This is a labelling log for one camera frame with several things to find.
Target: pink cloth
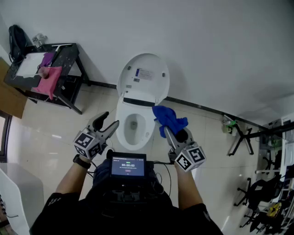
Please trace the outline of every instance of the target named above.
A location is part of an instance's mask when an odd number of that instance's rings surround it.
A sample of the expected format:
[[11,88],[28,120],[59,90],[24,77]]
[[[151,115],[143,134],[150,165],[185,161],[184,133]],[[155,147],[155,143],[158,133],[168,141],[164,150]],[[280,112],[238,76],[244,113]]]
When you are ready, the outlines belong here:
[[46,93],[49,95],[50,100],[53,100],[53,91],[56,87],[57,80],[61,74],[62,67],[41,67],[38,73],[44,73],[45,78],[41,78],[38,87],[34,89],[38,92]]

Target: warning label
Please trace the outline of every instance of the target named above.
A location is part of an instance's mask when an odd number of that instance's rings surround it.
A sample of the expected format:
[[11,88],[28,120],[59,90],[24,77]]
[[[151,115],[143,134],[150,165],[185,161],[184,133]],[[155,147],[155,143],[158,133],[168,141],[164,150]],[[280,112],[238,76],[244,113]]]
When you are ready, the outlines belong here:
[[145,69],[138,68],[136,71],[136,77],[146,80],[153,79],[153,72]]

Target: toilet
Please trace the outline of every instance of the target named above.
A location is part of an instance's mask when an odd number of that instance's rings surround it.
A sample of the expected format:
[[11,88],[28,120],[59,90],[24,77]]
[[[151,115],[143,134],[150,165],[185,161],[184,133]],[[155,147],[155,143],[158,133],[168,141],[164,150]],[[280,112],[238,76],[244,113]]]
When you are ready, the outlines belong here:
[[121,145],[131,151],[145,146],[153,134],[155,116],[152,107],[168,94],[170,74],[163,59],[140,54],[124,67],[117,84],[119,101],[116,134]]

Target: wristwatch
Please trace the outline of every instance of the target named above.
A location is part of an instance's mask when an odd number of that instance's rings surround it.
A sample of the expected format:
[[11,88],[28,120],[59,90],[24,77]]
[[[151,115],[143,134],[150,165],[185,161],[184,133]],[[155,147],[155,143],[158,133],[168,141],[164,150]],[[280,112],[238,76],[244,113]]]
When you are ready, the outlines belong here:
[[74,158],[73,158],[73,162],[79,164],[81,167],[89,169],[91,167],[91,163],[87,163],[84,162],[83,160],[81,160],[79,158],[79,154],[77,154]]

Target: black bag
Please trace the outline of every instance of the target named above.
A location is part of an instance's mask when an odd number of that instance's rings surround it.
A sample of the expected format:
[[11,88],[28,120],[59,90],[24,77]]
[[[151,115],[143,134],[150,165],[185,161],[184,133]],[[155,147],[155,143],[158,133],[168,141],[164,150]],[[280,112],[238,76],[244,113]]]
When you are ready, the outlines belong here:
[[23,29],[17,25],[9,27],[9,44],[9,59],[11,63],[21,63],[26,58],[24,56],[24,50],[28,42]]

